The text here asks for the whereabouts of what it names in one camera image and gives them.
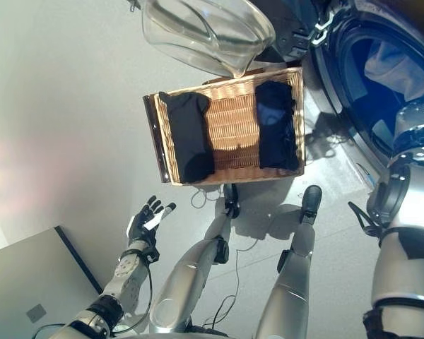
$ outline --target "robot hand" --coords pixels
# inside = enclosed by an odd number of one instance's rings
[[[155,231],[160,221],[170,214],[176,205],[170,203],[163,207],[160,200],[156,196],[151,196],[147,203],[144,204],[140,212],[135,215],[127,227],[127,237],[129,246],[139,239],[147,241],[151,245],[155,245]]]

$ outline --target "washing machine drum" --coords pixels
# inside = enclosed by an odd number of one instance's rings
[[[310,52],[327,99],[383,168],[398,151],[398,113],[415,102],[424,107],[424,0],[252,2],[276,31],[259,60],[291,61]],[[411,128],[422,127],[424,110]]]

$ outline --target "black cable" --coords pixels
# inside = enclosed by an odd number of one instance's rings
[[[236,249],[235,250],[235,275],[237,277],[237,287],[235,288],[235,294],[233,295],[227,295],[226,297],[223,298],[223,301],[221,302],[220,306],[217,309],[217,312],[215,313],[215,316],[213,317],[213,321],[211,323],[208,323],[207,321],[212,318],[212,317],[208,317],[203,324],[204,326],[207,325],[212,325],[212,329],[215,328],[215,325],[217,323],[220,323],[221,321],[225,320],[226,316],[228,316],[229,312],[231,311],[231,309],[234,307],[234,304],[237,300],[237,293],[239,292],[239,286],[240,286],[240,277],[239,277],[239,270],[238,270],[238,263],[239,263],[239,252],[247,252],[250,249],[252,249],[253,247],[256,246],[258,242],[258,239],[256,239],[256,241],[253,243],[253,245],[251,245],[250,247],[248,247],[247,249]],[[223,305],[225,304],[225,301],[228,300],[229,298],[233,298],[231,305],[228,307],[228,309],[226,310],[226,312],[224,314],[219,315],[221,309],[223,308]]]
[[[130,326],[129,328],[126,328],[125,330],[113,331],[112,335],[123,334],[123,333],[129,332],[130,330],[133,330],[135,327],[142,324],[143,321],[146,319],[146,317],[149,315],[149,309],[151,308],[151,303],[153,301],[153,277],[151,275],[151,270],[149,269],[149,265],[145,264],[144,266],[146,267],[146,270],[148,271],[148,279],[149,279],[149,301],[148,301],[148,306],[146,307],[146,311],[144,315],[141,317],[141,319],[138,320],[134,325]]]
[[[45,329],[51,328],[51,327],[63,327],[64,325],[66,325],[66,324],[65,323],[50,323],[49,325],[41,326],[36,330],[35,334],[33,334],[33,337],[31,337],[31,339],[36,339],[38,333],[42,330],[45,330]]]

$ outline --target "transparent plastic lid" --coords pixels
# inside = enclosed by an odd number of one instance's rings
[[[219,76],[241,77],[275,40],[248,0],[144,0],[146,40],[170,57]]]

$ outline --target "robot finger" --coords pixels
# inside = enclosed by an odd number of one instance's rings
[[[162,201],[157,200],[155,203],[153,203],[153,205],[151,206],[151,210],[155,210],[158,206],[160,206],[162,204]]]
[[[158,214],[164,210],[163,206],[160,206],[157,210],[155,210],[154,214]]]
[[[156,198],[157,198],[156,196],[151,196],[151,197],[149,198],[149,200],[148,200],[147,204],[148,204],[149,206],[151,206],[151,204],[154,202],[154,200],[155,200]]]

